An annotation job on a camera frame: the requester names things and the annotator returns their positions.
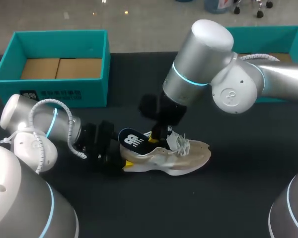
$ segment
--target teal box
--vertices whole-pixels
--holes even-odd
[[[101,78],[21,80],[27,59],[102,58]],[[0,97],[54,98],[71,108],[107,104],[110,49],[106,30],[15,32],[0,62]]]
[[[227,27],[234,37],[233,51],[239,54],[288,53],[298,63],[298,26]],[[259,98],[257,102],[283,102]]]

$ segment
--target new balance logo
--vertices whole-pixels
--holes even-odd
[[[127,144],[133,145],[134,147],[137,147],[140,145],[144,140],[139,139],[135,135],[128,135],[127,138],[124,140]]]

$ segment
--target shoe tongue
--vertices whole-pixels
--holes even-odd
[[[167,137],[166,141],[169,145],[170,150],[177,150],[180,146],[179,135],[174,131]]]

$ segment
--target beige sneaker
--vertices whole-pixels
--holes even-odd
[[[169,175],[179,176],[199,169],[210,159],[209,145],[204,142],[185,139],[173,131],[168,136],[167,143],[170,150],[156,147],[145,155],[137,154],[121,145],[121,156],[127,160],[124,171],[161,170]]]

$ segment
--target shoe insole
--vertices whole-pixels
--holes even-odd
[[[131,128],[122,129],[119,132],[118,141],[125,148],[140,155],[150,153],[158,145],[158,143],[150,143],[148,137]]]

